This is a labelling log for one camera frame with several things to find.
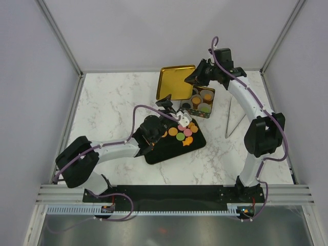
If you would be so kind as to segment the black round cookie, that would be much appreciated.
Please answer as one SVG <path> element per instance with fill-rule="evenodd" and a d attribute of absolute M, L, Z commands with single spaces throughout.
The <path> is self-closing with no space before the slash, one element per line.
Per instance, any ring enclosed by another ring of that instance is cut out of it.
<path fill-rule="evenodd" d="M 186 109 L 190 109 L 191 105 L 189 103 L 184 103 L 184 104 L 182 104 L 182 107 L 186 108 Z"/>

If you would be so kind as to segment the orange bitten round cookie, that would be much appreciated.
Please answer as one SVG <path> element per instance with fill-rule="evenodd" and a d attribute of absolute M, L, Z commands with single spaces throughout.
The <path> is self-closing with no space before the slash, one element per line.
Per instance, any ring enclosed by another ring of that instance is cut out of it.
<path fill-rule="evenodd" d="M 205 95 L 203 96 L 203 99 L 204 99 L 205 101 L 210 101 L 210 100 L 212 99 L 211 94 L 205 94 Z"/>

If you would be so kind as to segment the gold square tin lid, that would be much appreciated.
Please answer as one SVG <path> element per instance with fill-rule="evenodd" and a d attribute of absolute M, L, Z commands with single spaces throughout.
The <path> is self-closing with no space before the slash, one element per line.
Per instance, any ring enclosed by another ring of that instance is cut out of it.
<path fill-rule="evenodd" d="M 193 86 L 185 79 L 196 69 L 195 65 L 161 68 L 156 99 L 161 100 L 171 94 L 171 100 L 184 100 L 192 96 Z"/>

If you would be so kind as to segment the square cookie tin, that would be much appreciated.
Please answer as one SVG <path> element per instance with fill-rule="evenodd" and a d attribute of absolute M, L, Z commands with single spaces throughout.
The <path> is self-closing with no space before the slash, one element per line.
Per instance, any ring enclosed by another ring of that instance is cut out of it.
<path fill-rule="evenodd" d="M 214 97 L 215 97 L 215 89 L 213 89 L 213 88 L 207 88 L 207 87 L 200 87 L 200 86 L 194 86 L 193 87 L 192 95 L 195 95 L 195 94 L 199 94 L 200 95 L 200 91 L 201 90 L 211 90 L 211 91 L 214 92 Z M 214 99 L 211 102 L 208 102 L 208 101 L 204 101 L 203 100 L 203 103 L 207 103 L 207 104 L 211 105 L 212 106 L 212 109 L 213 109 Z M 194 107 L 194 106 L 193 106 L 193 109 L 188 109 L 187 112 L 190 115 L 192 115 L 192 116 L 198 116 L 198 117 L 201 117 L 201 118 L 210 118 L 210 116 L 211 116 L 211 114 L 200 114 L 200 112 L 197 111 L 197 107 Z"/>

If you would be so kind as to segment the metal tongs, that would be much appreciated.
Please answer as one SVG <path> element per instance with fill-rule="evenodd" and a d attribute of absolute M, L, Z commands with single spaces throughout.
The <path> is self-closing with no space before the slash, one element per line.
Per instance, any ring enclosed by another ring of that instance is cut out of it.
<path fill-rule="evenodd" d="M 237 100 L 232 96 L 229 101 L 229 106 L 227 110 L 227 120 L 225 125 L 225 139 L 231 137 L 231 135 L 236 131 L 239 127 L 240 123 L 246 118 L 246 114 L 243 111 L 242 114 L 237 112 L 234 108 L 241 108 Z"/>

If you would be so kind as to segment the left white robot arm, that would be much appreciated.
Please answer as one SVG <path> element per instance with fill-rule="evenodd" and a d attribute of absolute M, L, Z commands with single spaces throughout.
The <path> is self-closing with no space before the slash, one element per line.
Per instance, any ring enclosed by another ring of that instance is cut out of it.
<path fill-rule="evenodd" d="M 170 95 L 157 101 L 156 105 L 161 110 L 144 106 L 156 114 L 147 116 L 138 128 L 132 127 L 127 138 L 90 141 L 86 136 L 78 137 L 57 156 L 58 172 L 53 181 L 62 178 L 68 188 L 88 190 L 101 202 L 110 200 L 112 189 L 108 179 L 94 169 L 102 162 L 144 156 L 154 149 L 169 128 L 169 122 L 177 122 Z"/>

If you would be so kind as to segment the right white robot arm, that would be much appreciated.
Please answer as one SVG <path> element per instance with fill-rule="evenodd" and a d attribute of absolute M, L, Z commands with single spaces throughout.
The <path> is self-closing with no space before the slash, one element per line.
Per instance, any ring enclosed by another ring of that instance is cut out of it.
<path fill-rule="evenodd" d="M 234 196 L 240 202 L 246 202 L 261 192 L 263 181 L 259 179 L 265 161 L 284 161 L 286 156 L 275 159 L 275 153 L 281 145 L 287 146 L 284 134 L 285 116 L 267 108 L 252 89 L 247 74 L 241 67 L 234 67 L 229 48 L 209 50 L 211 58 L 202 59 L 185 82 L 194 86 L 208 86 L 217 81 L 230 92 L 241 105 L 250 125 L 244 136 L 244 145 L 248 152 L 243 170 L 237 176 Z"/>

